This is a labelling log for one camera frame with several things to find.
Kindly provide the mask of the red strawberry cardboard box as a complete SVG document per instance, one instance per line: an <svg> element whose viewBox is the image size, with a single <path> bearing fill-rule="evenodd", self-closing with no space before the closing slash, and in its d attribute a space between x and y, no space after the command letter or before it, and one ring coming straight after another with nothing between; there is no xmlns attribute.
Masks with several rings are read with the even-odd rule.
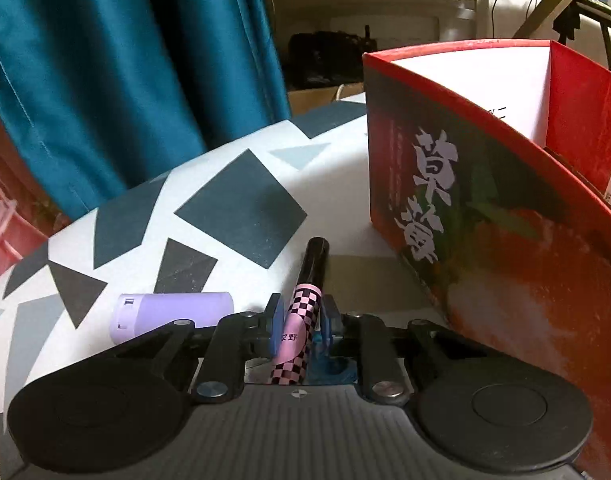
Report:
<svg viewBox="0 0 611 480"><path fill-rule="evenodd" d="M363 66L375 229L455 330L585 392L611 479L611 72L511 39Z"/></svg>

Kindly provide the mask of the lilac cylinder tube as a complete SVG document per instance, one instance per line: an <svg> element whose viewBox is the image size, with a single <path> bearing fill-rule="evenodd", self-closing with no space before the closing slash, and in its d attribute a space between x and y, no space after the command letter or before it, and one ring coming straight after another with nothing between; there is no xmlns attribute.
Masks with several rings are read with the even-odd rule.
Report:
<svg viewBox="0 0 611 480"><path fill-rule="evenodd" d="M109 336L122 344L177 320L196 327L216 326L234 313L228 292L176 292L175 294L125 294L118 299L109 322Z"/></svg>

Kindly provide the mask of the black bag under desk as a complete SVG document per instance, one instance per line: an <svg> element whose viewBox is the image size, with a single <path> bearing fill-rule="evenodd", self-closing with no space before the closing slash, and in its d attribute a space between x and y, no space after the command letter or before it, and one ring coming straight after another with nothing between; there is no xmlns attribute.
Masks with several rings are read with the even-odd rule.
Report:
<svg viewBox="0 0 611 480"><path fill-rule="evenodd" d="M348 32L299 32L288 41L284 69L290 87L298 90L338 87L362 82L363 54L375 52L371 29Z"/></svg>

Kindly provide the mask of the pink checkered black pen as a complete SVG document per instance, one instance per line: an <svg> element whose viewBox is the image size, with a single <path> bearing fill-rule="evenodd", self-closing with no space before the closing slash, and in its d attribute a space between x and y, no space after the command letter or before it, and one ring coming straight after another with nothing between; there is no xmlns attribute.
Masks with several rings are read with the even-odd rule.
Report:
<svg viewBox="0 0 611 480"><path fill-rule="evenodd" d="M323 237L312 237L307 242L278 353L273 360L271 385L301 385L307 377L312 340L322 307L328 252L329 244Z"/></svg>

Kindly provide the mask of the geometric patterned tablecloth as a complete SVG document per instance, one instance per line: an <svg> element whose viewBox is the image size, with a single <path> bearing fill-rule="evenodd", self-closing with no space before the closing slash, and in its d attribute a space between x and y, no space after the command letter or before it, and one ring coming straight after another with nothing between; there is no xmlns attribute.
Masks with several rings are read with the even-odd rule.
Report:
<svg viewBox="0 0 611 480"><path fill-rule="evenodd" d="M289 296L307 241L349 313L436 320L369 220L364 96L278 122L111 200L0 276L0 479L24 464L5 415L28 382L106 350L128 292L227 292L238 311Z"/></svg>

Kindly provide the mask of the teal curtain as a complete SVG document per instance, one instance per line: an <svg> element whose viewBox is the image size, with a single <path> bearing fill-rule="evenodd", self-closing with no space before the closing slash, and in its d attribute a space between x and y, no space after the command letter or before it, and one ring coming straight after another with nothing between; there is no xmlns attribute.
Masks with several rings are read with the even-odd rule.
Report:
<svg viewBox="0 0 611 480"><path fill-rule="evenodd" d="M264 0L0 0L0 117L71 219L289 115Z"/></svg>

